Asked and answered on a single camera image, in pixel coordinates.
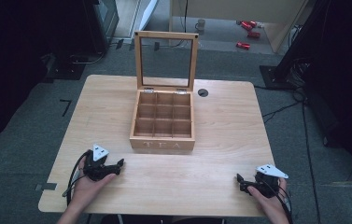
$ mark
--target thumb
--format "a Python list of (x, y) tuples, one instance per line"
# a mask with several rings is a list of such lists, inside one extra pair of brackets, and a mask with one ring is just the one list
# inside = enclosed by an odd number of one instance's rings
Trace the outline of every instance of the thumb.
[(110, 175), (106, 175), (102, 180), (100, 180), (100, 184), (101, 186), (105, 186), (107, 185), (109, 182), (111, 182), (111, 180), (113, 180), (116, 177), (115, 174), (110, 174)]
[(258, 202), (262, 202), (262, 200), (265, 199), (265, 196), (263, 196), (259, 190), (257, 190), (256, 188), (252, 187), (252, 186), (248, 186), (248, 192), (250, 192), (250, 194), (258, 201)]

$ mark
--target light wood surface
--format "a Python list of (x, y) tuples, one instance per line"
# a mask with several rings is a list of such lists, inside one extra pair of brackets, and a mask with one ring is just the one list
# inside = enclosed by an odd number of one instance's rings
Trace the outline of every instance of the light wood surface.
[(98, 144), (110, 151), (106, 164), (123, 158), (125, 165), (86, 212), (263, 216), (235, 180), (237, 173), (253, 180), (257, 166), (274, 164), (251, 83), (195, 80), (196, 143), (188, 151), (131, 148), (135, 96), (136, 77), (88, 77), (48, 179), (57, 189), (43, 192), (41, 211), (64, 211), (62, 194), (75, 162)]
[[(187, 0), (171, 0), (169, 30), (173, 17), (184, 17)], [(309, 0), (190, 0), (188, 17), (234, 21), (260, 21), (272, 50), (277, 52)]]

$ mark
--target cable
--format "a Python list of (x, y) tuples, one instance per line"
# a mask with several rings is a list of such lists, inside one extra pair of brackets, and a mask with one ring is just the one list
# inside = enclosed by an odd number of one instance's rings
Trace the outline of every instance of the cable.
[(86, 62), (86, 63), (76, 63), (76, 64), (92, 64), (92, 63), (97, 63), (98, 61), (100, 61), (104, 56), (104, 53), (101, 53), (100, 57), (92, 62)]
[(88, 154), (88, 151), (86, 151), (85, 153), (82, 154), (82, 156), (79, 157), (79, 159), (77, 160), (77, 163), (74, 166), (73, 172), (71, 172), (70, 179), (68, 181), (68, 186), (67, 186), (68, 189), (63, 194), (63, 196), (67, 197), (67, 206), (71, 202), (71, 189), (70, 188), (72, 188), (73, 184), (75, 183), (75, 181), (73, 182), (73, 177), (74, 177), (75, 171), (76, 171), (77, 166), (79, 165), (80, 161), (82, 161), (83, 157), (86, 156), (87, 154)]
[(296, 88), (304, 86), (303, 74), (310, 66), (310, 63), (299, 63), (299, 60), (294, 60), (289, 69), (287, 82)]
[(306, 139), (307, 159), (309, 161), (310, 176), (312, 178), (312, 187), (313, 187), (313, 193), (315, 196), (315, 203), (316, 203), (317, 221), (318, 221), (318, 224), (321, 224), (320, 210), (318, 208), (318, 199), (317, 199), (317, 191), (316, 191), (316, 180), (313, 174), (312, 158), (310, 156), (311, 153), (310, 153), (310, 147), (309, 147), (309, 136), (307, 134), (306, 116), (304, 114), (304, 104), (302, 104), (302, 113), (303, 113), (304, 136)]
[[(173, 45), (173, 46), (161, 46), (161, 49), (172, 49), (179, 47), (182, 43), (184, 43), (185, 40), (180, 40), (178, 44)], [(111, 43), (109, 44), (109, 47), (111, 48), (112, 46), (118, 45), (118, 43)], [(122, 45), (132, 45), (131, 43), (122, 43)], [(151, 47), (152, 45), (146, 44), (146, 45), (141, 45), (141, 47)]]
[(286, 201), (286, 204), (289, 203), (289, 211), (291, 212), (291, 216), (292, 216), (291, 197), (287, 194), (287, 192), (286, 192), (283, 188), (281, 188), (280, 186), (279, 186), (279, 188), (280, 188), (281, 190), (283, 190), (283, 192), (286, 194), (286, 196), (287, 196), (287, 198), (288, 198), (288, 200)]
[(263, 118), (265, 118), (266, 116), (272, 115), (270, 118), (268, 118), (268, 119), (267, 119), (266, 121), (264, 121), (263, 123), (266, 123), (266, 122), (268, 122), (270, 119), (272, 119), (272, 118), (275, 116), (276, 113), (278, 113), (278, 112), (280, 112), (280, 111), (283, 111), (283, 110), (285, 110), (285, 109), (287, 109), (287, 108), (293, 107), (293, 106), (295, 106), (295, 105), (298, 105), (299, 103), (300, 103), (300, 102), (295, 102), (295, 103), (293, 103), (293, 104), (291, 104), (291, 105), (283, 106), (283, 107), (281, 107), (280, 109), (278, 109), (278, 110), (276, 110), (276, 111), (274, 111), (274, 112), (271, 112), (271, 113), (268, 113), (268, 114), (263, 115), (263, 116), (262, 116)]
[(185, 4), (185, 14), (184, 14), (184, 33), (187, 32), (187, 14), (188, 14), (188, 0), (187, 3)]

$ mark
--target box hinge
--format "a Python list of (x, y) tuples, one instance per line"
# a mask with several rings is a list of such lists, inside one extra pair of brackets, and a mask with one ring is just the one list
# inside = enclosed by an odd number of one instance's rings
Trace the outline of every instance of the box hinge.
[(144, 92), (153, 93), (153, 88), (144, 88)]
[(187, 90), (177, 89), (176, 94), (187, 94)]

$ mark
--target gray carpet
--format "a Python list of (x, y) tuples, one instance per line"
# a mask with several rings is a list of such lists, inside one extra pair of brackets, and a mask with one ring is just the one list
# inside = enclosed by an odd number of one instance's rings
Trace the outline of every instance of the gray carpet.
[[(281, 56), (273, 54), (199, 50), (196, 78), (242, 80), (263, 86), (259, 65), (277, 65), (280, 61)], [(35, 191), (35, 185), (47, 181), (84, 81), (90, 74), (135, 76), (134, 51), (128, 46), (111, 48), (101, 61), (86, 66), (80, 81), (39, 83), (31, 91), (0, 133), (0, 223), (54, 223), (59, 218), (60, 214), (38, 210), (41, 192)], [(261, 89), (256, 92), (262, 114), (295, 102), (290, 92)], [(61, 100), (72, 101), (64, 116), (67, 102)], [(302, 110), (302, 105), (296, 105), (279, 112), (265, 127), (276, 166), (290, 177), (294, 223), (317, 223)], [(321, 131), (310, 108), (306, 106), (304, 112), (321, 223), (352, 223), (352, 157), (341, 148), (323, 147)], [(93, 216), (91, 223), (99, 223), (100, 217)], [(227, 220), (230, 224), (268, 223), (265, 217)]]

